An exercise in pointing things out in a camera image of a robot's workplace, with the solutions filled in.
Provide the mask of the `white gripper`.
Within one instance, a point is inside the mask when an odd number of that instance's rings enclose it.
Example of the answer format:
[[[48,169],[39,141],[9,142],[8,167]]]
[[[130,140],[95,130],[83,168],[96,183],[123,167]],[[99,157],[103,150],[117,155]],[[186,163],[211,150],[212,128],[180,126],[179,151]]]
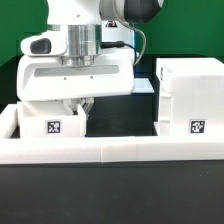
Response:
[[[108,48],[66,61],[68,41],[57,31],[47,31],[21,42],[23,56],[17,70],[20,100],[64,100],[69,115],[78,114],[78,103],[87,98],[83,109],[89,116],[94,105],[90,97],[129,95],[134,90],[134,57],[127,48]]]

